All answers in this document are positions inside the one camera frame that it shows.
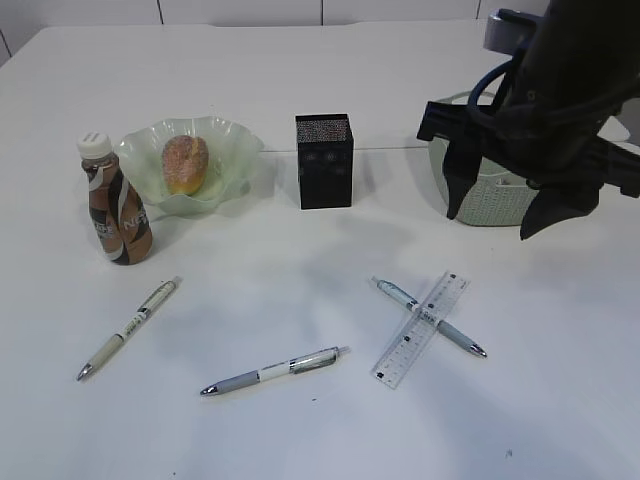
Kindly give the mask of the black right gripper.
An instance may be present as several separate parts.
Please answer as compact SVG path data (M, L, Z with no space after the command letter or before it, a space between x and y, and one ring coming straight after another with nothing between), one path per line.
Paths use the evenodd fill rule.
M639 95L633 81L616 91L558 111L534 103L504 104L515 85L519 57L482 77L466 105L430 102L417 137L449 142L442 172L448 189L447 218L458 215L475 185L482 158L525 178L539 193L520 227L527 240L557 223L590 215L605 185L639 195L639 157L597 135L586 135L606 115ZM583 142L577 137L586 135Z

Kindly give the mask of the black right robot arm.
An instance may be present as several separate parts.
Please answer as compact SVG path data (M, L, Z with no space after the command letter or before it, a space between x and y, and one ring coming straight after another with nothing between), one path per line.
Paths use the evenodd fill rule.
M485 74L463 105L427 104L418 138L445 139L442 173L454 218L483 159L536 191L522 239L589 215L600 189L639 194L639 158L600 137L606 121L639 94L639 5L553 1L543 16L502 9L524 37Z

